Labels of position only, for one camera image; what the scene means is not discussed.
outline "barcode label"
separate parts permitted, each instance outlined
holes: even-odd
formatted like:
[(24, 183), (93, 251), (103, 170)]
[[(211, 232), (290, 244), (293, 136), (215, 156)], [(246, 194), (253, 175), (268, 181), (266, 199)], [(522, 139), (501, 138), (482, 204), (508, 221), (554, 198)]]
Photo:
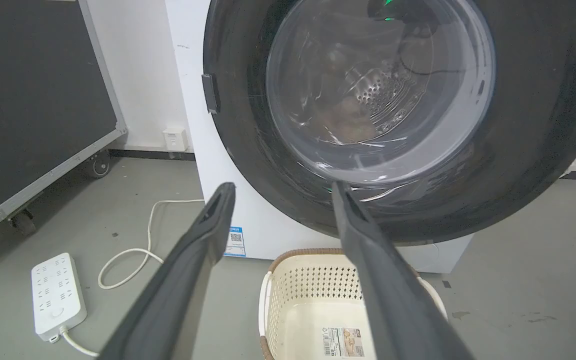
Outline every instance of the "barcode label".
[(244, 245), (244, 233), (242, 228), (236, 226), (230, 227), (224, 255), (239, 256), (242, 258), (246, 256), (246, 246)]
[(364, 358), (362, 333), (358, 328), (324, 327), (321, 330), (324, 356)]
[(244, 239), (242, 237), (242, 234), (235, 234), (234, 232), (230, 233), (230, 241), (233, 243), (243, 243)]
[(330, 351), (330, 336), (327, 333), (324, 333), (324, 355), (331, 356), (332, 353)]

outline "caster wheel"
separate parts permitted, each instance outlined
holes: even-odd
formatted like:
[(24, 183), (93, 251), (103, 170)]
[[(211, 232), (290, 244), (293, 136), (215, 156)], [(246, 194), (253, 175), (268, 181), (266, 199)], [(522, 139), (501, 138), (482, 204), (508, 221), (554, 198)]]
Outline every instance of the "caster wheel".
[(14, 215), (10, 219), (10, 224), (25, 237), (32, 235), (37, 231), (35, 223), (33, 222), (33, 215), (27, 209), (23, 209), (21, 212)]
[(92, 155), (83, 168), (84, 173), (93, 179), (101, 179), (110, 171), (110, 155), (108, 150), (103, 150)]

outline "washing machine door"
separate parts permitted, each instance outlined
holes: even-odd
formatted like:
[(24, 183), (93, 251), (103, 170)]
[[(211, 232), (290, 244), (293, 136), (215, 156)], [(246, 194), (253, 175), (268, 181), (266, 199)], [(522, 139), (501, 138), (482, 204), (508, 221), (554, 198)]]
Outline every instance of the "washing machine door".
[(334, 180), (414, 245), (502, 220), (576, 157), (576, 0), (212, 0), (204, 70), (243, 176), (330, 235)]

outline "front-load washing machine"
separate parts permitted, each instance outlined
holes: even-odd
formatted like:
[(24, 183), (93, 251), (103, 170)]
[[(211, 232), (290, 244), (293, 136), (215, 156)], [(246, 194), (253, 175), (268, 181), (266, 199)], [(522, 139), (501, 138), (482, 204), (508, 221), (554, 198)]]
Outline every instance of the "front-load washing machine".
[(166, 6), (203, 194), (237, 186), (227, 255), (338, 247), (342, 180), (450, 272), (576, 156), (576, 0)]

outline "wall socket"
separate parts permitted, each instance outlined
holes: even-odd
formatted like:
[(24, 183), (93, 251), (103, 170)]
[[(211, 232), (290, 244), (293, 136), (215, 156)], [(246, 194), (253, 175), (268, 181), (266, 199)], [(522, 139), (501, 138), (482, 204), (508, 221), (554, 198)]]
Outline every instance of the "wall socket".
[(71, 255), (61, 253), (30, 272), (34, 332), (44, 342), (59, 339), (59, 329), (77, 326), (87, 316), (77, 269)]
[(186, 151), (188, 149), (188, 135), (183, 127), (169, 127), (163, 130), (168, 151)]

